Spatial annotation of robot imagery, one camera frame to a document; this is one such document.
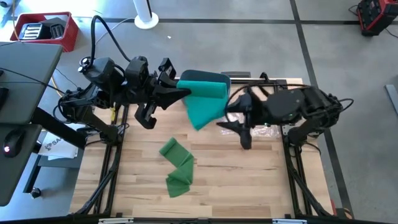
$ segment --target teal towel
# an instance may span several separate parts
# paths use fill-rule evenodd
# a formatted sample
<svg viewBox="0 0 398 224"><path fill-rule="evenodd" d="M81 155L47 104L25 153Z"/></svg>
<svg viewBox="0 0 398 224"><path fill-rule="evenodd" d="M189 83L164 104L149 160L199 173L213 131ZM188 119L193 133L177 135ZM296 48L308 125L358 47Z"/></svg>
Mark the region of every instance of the teal towel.
<svg viewBox="0 0 398 224"><path fill-rule="evenodd" d="M196 130L224 115L228 100L225 83L180 80L177 88L187 88L192 92L184 98L184 103L189 120Z"/></svg>

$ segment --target green fabric strip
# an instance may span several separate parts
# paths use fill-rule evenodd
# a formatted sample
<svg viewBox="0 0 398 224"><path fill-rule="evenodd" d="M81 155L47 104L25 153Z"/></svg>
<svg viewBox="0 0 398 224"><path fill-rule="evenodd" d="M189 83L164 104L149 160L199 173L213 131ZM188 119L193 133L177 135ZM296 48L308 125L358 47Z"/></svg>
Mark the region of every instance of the green fabric strip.
<svg viewBox="0 0 398 224"><path fill-rule="evenodd" d="M166 178L170 197L177 197L190 190L193 181L193 155L171 138L159 152L177 169Z"/></svg>

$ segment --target mouse cable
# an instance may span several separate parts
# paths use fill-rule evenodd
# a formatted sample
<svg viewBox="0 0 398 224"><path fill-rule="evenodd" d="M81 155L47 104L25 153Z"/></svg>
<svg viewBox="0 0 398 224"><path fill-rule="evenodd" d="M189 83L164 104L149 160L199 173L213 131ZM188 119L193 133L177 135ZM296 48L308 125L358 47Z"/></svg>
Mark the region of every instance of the mouse cable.
<svg viewBox="0 0 398 224"><path fill-rule="evenodd" d="M39 80L37 80L37 79L35 79L35 78L32 78L32 77L29 77L29 76L27 76L27 75L21 74L21 73L19 73L19 72L15 72L15 71L12 71L12 70L10 70L10 69L6 69L6 68L2 68L2 67L0 67L0 70L4 70L4 71L7 71L7 72L15 73L15 74L20 75L20 76L22 76L22 77L25 77L25 78L31 79L31 80L33 80L33 81L36 81L37 83L42 84L43 86L47 86L47 87L49 87L49 88L51 88L51 89L53 89L53 90L56 90L56 91L59 91L60 93L65 94L63 91L59 90L58 88L55 88L55 87L53 87L53 86L51 86L51 85L49 85L49 84L46 84L46 83L44 83L44 82L42 82L42 81L39 81Z"/></svg>

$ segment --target red crate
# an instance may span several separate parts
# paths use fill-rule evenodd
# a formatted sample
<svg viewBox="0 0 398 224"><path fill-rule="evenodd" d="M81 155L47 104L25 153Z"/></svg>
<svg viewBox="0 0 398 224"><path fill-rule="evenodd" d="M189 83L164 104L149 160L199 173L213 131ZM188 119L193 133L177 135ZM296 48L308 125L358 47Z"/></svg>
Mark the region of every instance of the red crate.
<svg viewBox="0 0 398 224"><path fill-rule="evenodd" d="M72 19L72 14L70 12L51 12L51 13L23 13L19 15L16 23L17 35L21 32L22 26L26 23L31 22L41 22L46 20L45 16L58 16L66 15L68 16L67 25L65 31L63 32L63 37L59 39L47 39L47 40L22 40L23 42L37 43L37 44L59 44L62 45L64 52L71 52L75 48L75 42L77 38L77 33L79 27L76 22ZM13 32L10 40L18 40Z"/></svg>

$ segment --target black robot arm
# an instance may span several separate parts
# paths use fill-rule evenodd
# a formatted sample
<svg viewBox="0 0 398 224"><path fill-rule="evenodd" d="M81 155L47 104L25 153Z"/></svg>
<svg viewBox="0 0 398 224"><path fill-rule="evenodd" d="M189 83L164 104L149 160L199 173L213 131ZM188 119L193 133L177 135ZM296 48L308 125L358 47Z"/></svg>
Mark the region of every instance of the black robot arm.
<svg viewBox="0 0 398 224"><path fill-rule="evenodd" d="M156 124L156 118L152 117L156 107L166 110L191 93L177 88L176 72L168 58L160 64L159 76L156 72L149 73L148 61L141 56L133 58L126 71L110 58L97 58L91 66L89 60L84 60L79 72L91 83L84 90L68 90L58 102L59 110L67 121L91 126L110 144L119 142L119 130L97 118L92 106L118 109L121 105L137 104L135 118L144 128L152 129Z"/></svg>
<svg viewBox="0 0 398 224"><path fill-rule="evenodd" d="M251 128L265 124L294 125L304 118L303 124L291 128L288 132L289 143L302 146L308 135L318 136L326 128L336 124L343 111L337 97L327 95L315 86L303 85L292 90L281 90L276 94L269 94L263 86L259 85L258 88L267 96L266 101L261 101L253 92L252 86L248 85L243 88L244 93L226 108L226 113L243 113L244 123L231 122L228 116L227 122L217 123L238 133L244 149L251 148Z"/></svg>

